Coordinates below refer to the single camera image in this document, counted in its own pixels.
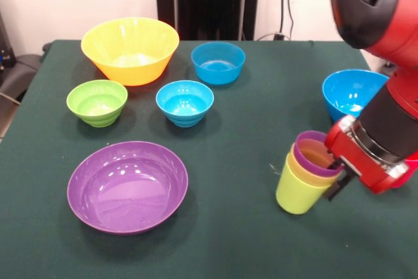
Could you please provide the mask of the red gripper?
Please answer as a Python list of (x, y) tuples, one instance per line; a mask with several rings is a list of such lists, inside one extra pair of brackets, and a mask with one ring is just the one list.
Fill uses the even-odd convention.
[(354, 178), (359, 178), (373, 193), (383, 193), (402, 178), (408, 164), (372, 140), (359, 119), (347, 115), (336, 122), (325, 139), (325, 146), (334, 156), (328, 170), (344, 167), (345, 174), (326, 191), (332, 201)]

